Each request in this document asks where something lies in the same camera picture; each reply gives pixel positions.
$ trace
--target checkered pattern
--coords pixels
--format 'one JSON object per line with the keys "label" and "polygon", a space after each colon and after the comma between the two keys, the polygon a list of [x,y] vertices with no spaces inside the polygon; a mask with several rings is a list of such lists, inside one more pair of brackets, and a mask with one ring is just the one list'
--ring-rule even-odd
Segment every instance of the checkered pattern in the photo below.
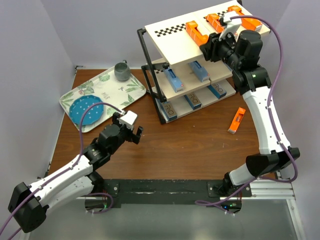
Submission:
{"label": "checkered pattern", "polygon": [[186,29],[186,24],[184,23],[176,26],[167,27],[166,29],[160,29],[159,31],[154,31],[154,33],[157,35],[157,37],[161,37],[168,34],[177,33],[179,31],[182,31],[183,29]]}
{"label": "checkered pattern", "polygon": [[217,12],[216,14],[221,18],[223,15],[225,15],[226,13],[228,12],[228,10],[227,11],[222,11],[222,12]]}
{"label": "checkered pattern", "polygon": [[163,70],[154,70],[154,72],[155,72],[156,74],[159,74],[159,73],[163,73],[164,71],[163,71]]}

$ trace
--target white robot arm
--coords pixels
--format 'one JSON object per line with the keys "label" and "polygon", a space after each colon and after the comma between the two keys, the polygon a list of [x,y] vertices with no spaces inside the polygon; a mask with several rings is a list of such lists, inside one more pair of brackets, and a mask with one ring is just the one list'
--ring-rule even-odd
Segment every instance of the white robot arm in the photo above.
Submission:
{"label": "white robot arm", "polygon": [[[254,178],[285,168],[291,163],[287,153],[294,160],[300,156],[299,149],[292,148],[284,135],[272,98],[267,104],[271,81],[267,70],[258,64],[263,46],[261,35],[256,31],[244,30],[237,41],[235,39],[240,18],[246,17],[251,16],[237,16],[234,11],[226,13],[220,18],[224,31],[211,33],[207,43],[200,46],[206,61],[221,60],[232,69],[234,86],[249,107],[259,140],[260,153],[247,156],[244,165],[224,175],[225,193],[233,186],[243,185]],[[269,110],[275,126],[272,125]],[[281,142],[278,142],[274,128],[280,134]]]}
{"label": "white robot arm", "polygon": [[143,128],[139,126],[137,133],[133,133],[137,117],[132,111],[123,116],[114,113],[112,124],[107,125],[99,137],[83,150],[80,158],[76,156],[56,172],[28,186],[24,182],[18,184],[8,207],[11,213],[34,193],[14,214],[21,229],[29,233],[58,207],[77,197],[97,192],[104,180],[95,172],[96,169],[107,163],[125,141],[139,143]]}

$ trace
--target orange block on table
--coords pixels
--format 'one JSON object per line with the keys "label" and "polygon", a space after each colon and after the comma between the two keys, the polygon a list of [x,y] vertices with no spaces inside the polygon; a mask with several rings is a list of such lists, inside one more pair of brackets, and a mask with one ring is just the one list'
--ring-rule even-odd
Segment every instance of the orange block on table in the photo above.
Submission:
{"label": "orange block on table", "polygon": [[212,25],[212,27],[216,30],[216,32],[222,33],[224,28],[221,26],[219,22],[219,15],[213,13],[213,14],[208,14],[205,19]]}
{"label": "orange block on table", "polygon": [[208,35],[202,35],[201,32],[199,32],[196,21],[187,22],[185,24],[185,30],[199,47],[208,42]]}
{"label": "orange block on table", "polygon": [[244,115],[245,115],[245,112],[246,110],[243,109],[242,107],[239,107],[238,111],[236,112],[233,120],[232,120],[232,123],[229,127],[229,130],[228,132],[232,133],[232,134],[235,134],[236,131],[238,130],[238,127],[242,121],[242,119],[244,118]]}
{"label": "orange block on table", "polygon": [[[242,9],[241,7],[239,6],[230,6],[228,7],[228,12],[232,12],[232,11],[235,11],[238,15],[240,16],[243,16],[245,15],[243,12],[242,12]],[[257,20],[257,19],[253,19],[253,18],[241,18],[242,20],[242,26],[245,28],[245,29],[248,29],[248,30],[252,30],[252,31],[259,31],[262,27],[262,23]]]}

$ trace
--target blue box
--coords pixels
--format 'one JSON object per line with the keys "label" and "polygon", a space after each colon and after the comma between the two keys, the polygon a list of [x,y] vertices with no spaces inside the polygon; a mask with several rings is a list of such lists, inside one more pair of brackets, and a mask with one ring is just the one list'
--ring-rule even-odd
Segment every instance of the blue box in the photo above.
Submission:
{"label": "blue box", "polygon": [[218,83],[214,83],[207,87],[218,99],[224,97],[227,91]]}
{"label": "blue box", "polygon": [[207,70],[200,65],[198,61],[192,61],[188,63],[196,77],[200,80],[200,82],[206,81],[210,79],[210,75]]}
{"label": "blue box", "polygon": [[178,115],[172,106],[172,104],[169,101],[160,102],[158,98],[156,98],[156,101],[160,105],[161,109],[163,110],[163,113],[165,116],[169,119],[169,121],[177,119]]}
{"label": "blue box", "polygon": [[191,93],[184,95],[184,98],[187,100],[187,102],[189,103],[190,107],[193,110],[198,109],[202,106],[199,98],[197,97],[197,95],[194,92],[191,92]]}
{"label": "blue box", "polygon": [[175,75],[174,71],[172,71],[171,68],[165,69],[163,72],[166,78],[169,80],[169,83],[171,84],[171,87],[173,88],[175,93],[184,90],[184,85],[182,84],[180,79]]}

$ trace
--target blue and white box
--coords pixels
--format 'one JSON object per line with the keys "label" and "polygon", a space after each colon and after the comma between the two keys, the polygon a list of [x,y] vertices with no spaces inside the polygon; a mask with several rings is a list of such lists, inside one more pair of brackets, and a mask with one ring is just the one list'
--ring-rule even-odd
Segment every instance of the blue and white box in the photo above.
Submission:
{"label": "blue and white box", "polygon": [[214,83],[207,87],[218,99],[227,95],[227,91],[219,84]]}
{"label": "blue and white box", "polygon": [[200,82],[204,82],[210,79],[209,73],[203,66],[200,65],[198,61],[189,62],[189,66]]}
{"label": "blue and white box", "polygon": [[166,78],[169,80],[169,83],[171,84],[171,87],[173,88],[175,93],[184,90],[184,85],[171,68],[165,69],[163,72]]}

